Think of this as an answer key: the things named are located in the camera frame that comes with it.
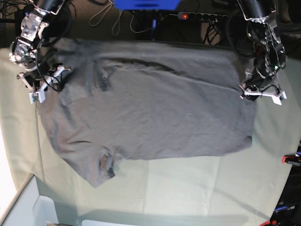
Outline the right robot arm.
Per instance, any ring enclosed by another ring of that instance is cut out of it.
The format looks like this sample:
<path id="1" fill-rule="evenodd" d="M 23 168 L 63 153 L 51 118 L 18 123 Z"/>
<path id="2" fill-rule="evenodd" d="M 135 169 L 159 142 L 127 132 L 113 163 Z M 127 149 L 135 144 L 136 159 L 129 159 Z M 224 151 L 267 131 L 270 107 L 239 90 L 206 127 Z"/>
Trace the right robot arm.
<path id="1" fill-rule="evenodd" d="M 50 63 L 57 53 L 55 44 L 65 37 L 72 24 L 66 0 L 34 0 L 32 10 L 21 21 L 21 33 L 10 46 L 9 59 L 24 71 L 16 77 L 38 91 L 45 86 L 60 92 L 62 63 Z"/>

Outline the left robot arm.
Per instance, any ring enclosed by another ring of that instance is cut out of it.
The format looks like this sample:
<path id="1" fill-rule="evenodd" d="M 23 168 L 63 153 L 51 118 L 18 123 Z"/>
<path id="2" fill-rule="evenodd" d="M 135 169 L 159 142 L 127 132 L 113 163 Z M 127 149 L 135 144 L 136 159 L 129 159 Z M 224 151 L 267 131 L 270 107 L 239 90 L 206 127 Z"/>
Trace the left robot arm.
<path id="1" fill-rule="evenodd" d="M 247 22 L 246 34 L 253 43 L 253 54 L 240 52 L 232 40 L 230 23 L 239 12 Z M 287 96 L 279 85 L 278 72 L 285 69 L 286 52 L 278 30 L 274 2 L 239 0 L 238 8 L 227 19 L 225 32 L 227 41 L 237 55 L 253 59 L 253 68 L 245 70 L 245 79 L 239 85 L 241 98 L 254 101 L 258 97 L 270 97 L 274 104 L 281 105 Z"/>

